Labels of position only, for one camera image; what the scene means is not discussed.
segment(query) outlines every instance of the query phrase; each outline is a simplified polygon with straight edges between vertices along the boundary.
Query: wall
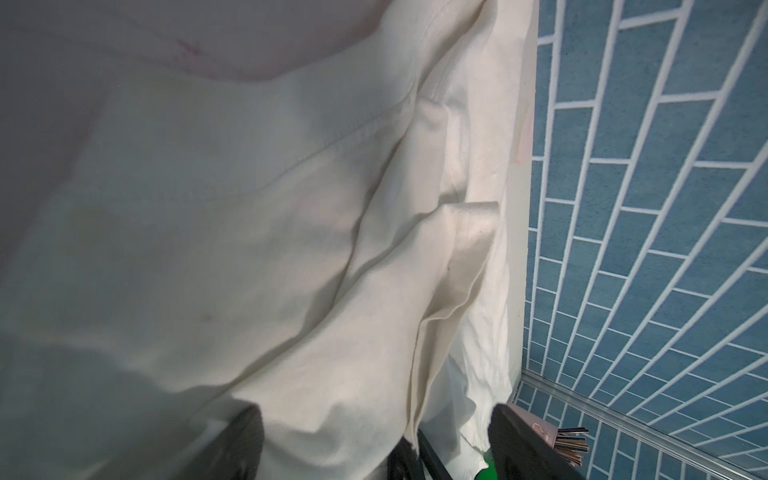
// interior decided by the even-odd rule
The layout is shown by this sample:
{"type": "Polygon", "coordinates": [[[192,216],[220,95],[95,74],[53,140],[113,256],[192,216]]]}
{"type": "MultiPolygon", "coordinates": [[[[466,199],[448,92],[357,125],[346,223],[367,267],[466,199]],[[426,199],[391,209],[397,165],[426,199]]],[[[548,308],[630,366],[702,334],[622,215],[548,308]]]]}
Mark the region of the wall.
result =
{"type": "Polygon", "coordinates": [[[767,15],[542,0],[523,356],[763,478],[767,15]]]}
{"type": "Polygon", "coordinates": [[[522,383],[515,403],[561,428],[584,426],[589,429],[590,452],[577,470],[590,480],[710,480],[701,470],[654,447],[638,441],[626,432],[598,421],[551,398],[546,392],[522,383]]]}

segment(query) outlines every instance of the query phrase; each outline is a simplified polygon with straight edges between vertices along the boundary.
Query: white cloth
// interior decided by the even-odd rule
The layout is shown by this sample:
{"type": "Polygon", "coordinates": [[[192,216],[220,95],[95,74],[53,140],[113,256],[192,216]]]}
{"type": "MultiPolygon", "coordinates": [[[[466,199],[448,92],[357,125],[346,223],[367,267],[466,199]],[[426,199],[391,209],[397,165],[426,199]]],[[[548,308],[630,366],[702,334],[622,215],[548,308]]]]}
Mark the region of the white cloth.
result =
{"type": "Polygon", "coordinates": [[[396,0],[272,81],[121,82],[0,288],[0,478],[160,478],[246,402],[258,478],[363,478],[415,438],[452,345],[482,396],[453,340],[484,291],[506,335],[483,284],[507,274],[486,265],[532,18],[396,0]]]}

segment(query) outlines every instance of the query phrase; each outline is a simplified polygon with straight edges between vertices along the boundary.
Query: green object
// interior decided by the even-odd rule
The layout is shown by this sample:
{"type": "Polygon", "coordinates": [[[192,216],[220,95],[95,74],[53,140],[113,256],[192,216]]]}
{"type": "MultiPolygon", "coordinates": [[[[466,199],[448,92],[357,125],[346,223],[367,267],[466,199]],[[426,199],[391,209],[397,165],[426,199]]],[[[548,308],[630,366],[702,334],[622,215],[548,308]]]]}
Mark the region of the green object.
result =
{"type": "Polygon", "coordinates": [[[491,455],[490,450],[483,455],[483,459],[488,463],[488,467],[478,472],[475,476],[475,480],[498,480],[498,476],[496,476],[496,467],[493,465],[493,455],[491,455]]]}

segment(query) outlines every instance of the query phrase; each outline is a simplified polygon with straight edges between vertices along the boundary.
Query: white fabric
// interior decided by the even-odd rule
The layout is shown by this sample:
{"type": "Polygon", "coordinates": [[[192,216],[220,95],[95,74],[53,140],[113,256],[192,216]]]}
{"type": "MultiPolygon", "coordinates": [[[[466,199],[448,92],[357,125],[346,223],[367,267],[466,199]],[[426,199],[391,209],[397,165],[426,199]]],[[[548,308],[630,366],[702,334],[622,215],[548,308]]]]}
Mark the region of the white fabric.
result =
{"type": "Polygon", "coordinates": [[[273,81],[121,82],[0,289],[0,478],[167,477],[246,402],[258,478],[364,478],[457,379],[511,389],[500,206],[531,17],[396,0],[273,81]]]}

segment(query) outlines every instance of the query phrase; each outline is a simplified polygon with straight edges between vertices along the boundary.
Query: blue brick wall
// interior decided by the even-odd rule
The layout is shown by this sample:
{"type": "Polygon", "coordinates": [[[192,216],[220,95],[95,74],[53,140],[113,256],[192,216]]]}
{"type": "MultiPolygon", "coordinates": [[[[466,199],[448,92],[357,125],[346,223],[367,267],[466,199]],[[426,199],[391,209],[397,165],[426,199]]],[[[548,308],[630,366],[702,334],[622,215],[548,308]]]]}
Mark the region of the blue brick wall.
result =
{"type": "Polygon", "coordinates": [[[589,429],[586,440],[590,452],[577,470],[590,480],[714,479],[526,383],[520,384],[515,403],[561,428],[584,426],[589,429]]]}
{"type": "Polygon", "coordinates": [[[764,0],[541,0],[523,352],[763,478],[766,17],[764,0]]]}

